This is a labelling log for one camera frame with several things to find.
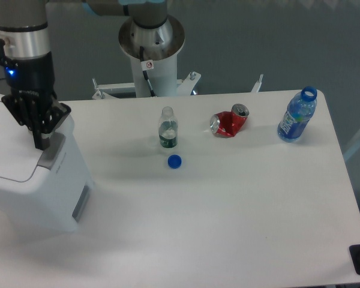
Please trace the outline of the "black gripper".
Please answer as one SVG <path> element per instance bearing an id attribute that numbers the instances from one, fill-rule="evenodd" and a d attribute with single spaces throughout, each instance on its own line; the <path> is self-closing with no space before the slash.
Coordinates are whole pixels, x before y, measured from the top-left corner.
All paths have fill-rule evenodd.
<path id="1" fill-rule="evenodd" d="M 44 114 L 39 109 L 38 102 L 25 94 L 8 94 L 1 98 L 18 124 L 25 125 L 32 131 L 35 147 L 39 150 L 47 149 L 50 146 L 47 135 L 59 128 L 71 113 L 70 106 L 56 99 L 52 53 L 29 59 L 0 57 L 0 66 L 4 68 L 11 92 L 41 91 L 54 96 Z"/>

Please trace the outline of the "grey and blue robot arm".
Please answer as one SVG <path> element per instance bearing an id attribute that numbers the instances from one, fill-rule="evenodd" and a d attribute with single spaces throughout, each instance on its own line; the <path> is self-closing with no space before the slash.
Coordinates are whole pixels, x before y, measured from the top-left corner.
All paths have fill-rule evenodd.
<path id="1" fill-rule="evenodd" d="M 71 113 L 54 89 L 46 6 L 47 1 L 0 1 L 0 66 L 10 88 L 1 100 L 40 151 Z"/>

